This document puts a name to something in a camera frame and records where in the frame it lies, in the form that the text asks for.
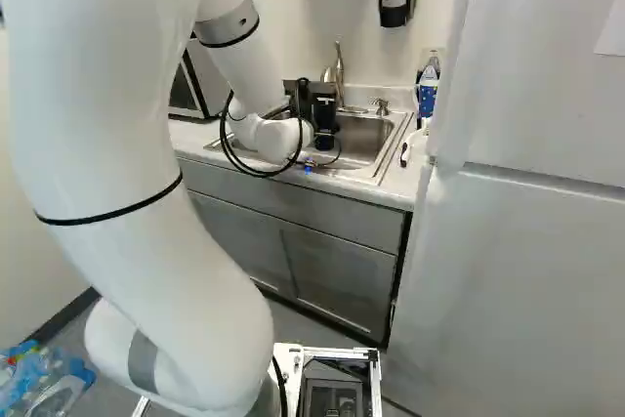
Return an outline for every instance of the sink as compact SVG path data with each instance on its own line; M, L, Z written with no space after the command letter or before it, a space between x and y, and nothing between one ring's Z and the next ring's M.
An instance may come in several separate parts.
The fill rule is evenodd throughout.
M335 137L340 141L341 155L335 162L312 168L312 171L334 178L379 185L392 158L393 152L389 150L395 149L411 116L411 112L405 111L390 111L387 116L376 115L375 109L367 109L366 113L337 111L336 121L340 130ZM266 116L271 120L289 117L288 110ZM255 150L245 147L233 134L229 134L228 139L237 156L263 161ZM222 151L219 140L205 148ZM314 145L310 145L302 149L300 161L311 158L319 164L330 162L336 157L338 148L338 143L330 151L317 150Z

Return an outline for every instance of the white refrigerator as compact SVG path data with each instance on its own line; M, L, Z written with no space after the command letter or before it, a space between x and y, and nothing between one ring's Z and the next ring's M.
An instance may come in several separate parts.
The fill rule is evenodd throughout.
M625 0L456 0L383 383L625 415Z

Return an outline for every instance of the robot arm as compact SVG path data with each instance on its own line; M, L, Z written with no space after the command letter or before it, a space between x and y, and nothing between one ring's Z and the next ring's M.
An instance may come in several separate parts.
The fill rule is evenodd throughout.
M259 31L252 0L199 0L195 34L234 91L228 124L241 142L267 161L280 164L296 149L297 119L260 117L285 104L282 81ZM313 138L306 122L304 146Z
M283 94L251 0L2 3L14 166L105 298L86 329L92 359L185 415L245 415L267 382L271 313L193 211L167 104L195 25L234 90L231 113L249 115L234 132L272 161L292 153L297 135L271 143L294 123L258 116Z

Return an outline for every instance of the black cable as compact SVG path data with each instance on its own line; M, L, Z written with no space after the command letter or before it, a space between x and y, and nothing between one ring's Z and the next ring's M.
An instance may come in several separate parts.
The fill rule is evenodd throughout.
M238 171L240 171L241 173L246 174L248 176L252 176L254 178L270 178L272 176L276 176L276 175L279 175L280 173L283 173L284 171L291 168L294 164L296 164L297 159L300 156L300 153L302 151L302 145L304 143L304 129L302 125L302 114L300 112L299 96L296 95L296 100L295 100L298 124L300 128L300 138L298 140L297 148L293 156L288 159L286 165L284 165L282 168L278 170L273 170L273 171L263 171L263 170L259 170L256 168L252 168L251 166L248 166L245 163L243 163L238 158L238 156L236 156L236 154L234 153L234 150L232 149L230 142L228 140L228 136L226 134L226 117L229 116L229 106L230 106L233 96L234 96L234 92L230 90L228 99L226 100L226 105L224 106L224 110L222 111L222 115L220 117L220 129L219 129L220 131L219 138L220 138L220 143L222 144L222 149L227 159L232 164L232 166L236 168Z
M226 98L226 104L230 104L230 102L232 101L232 98L234 98L234 90L233 90L232 88L230 88L230 91L229 91L229 93L228 93L228 97ZM240 119L235 119L235 118L233 118L233 117L232 117L232 115L231 115L231 114L229 113L229 111L228 111L228 117L229 117L229 118L230 118L230 120L232 120L232 121L239 122L239 121L242 121L243 119L245 119L247 116L243 116L243 117L241 117Z
M336 163L336 161L337 161L337 160L339 159L339 157L341 156L341 152L343 151L343 146L341 145L341 139L339 139L339 138L338 138L338 137L336 137L336 136L333 136L333 137L334 137L334 142L337 142L337 143L339 144L339 151L337 152L336 156L335 156L334 158L332 158L330 161L326 161L325 163L317 163L317 164L316 164L317 168L318 168L319 166L329 166L329 165L331 165L332 163Z
M275 378L277 379L277 387L280 390L280 417L288 417L289 408L286 404L286 388L284 387L284 377L280 370L280 365L277 364L275 356L271 358L273 362L273 370L275 371Z

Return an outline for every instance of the microwave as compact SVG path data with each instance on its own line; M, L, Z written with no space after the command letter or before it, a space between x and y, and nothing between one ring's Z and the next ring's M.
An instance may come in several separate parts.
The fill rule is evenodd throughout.
M230 91L228 81L208 51L192 35L176 70L169 99L169 115L210 119L224 108Z

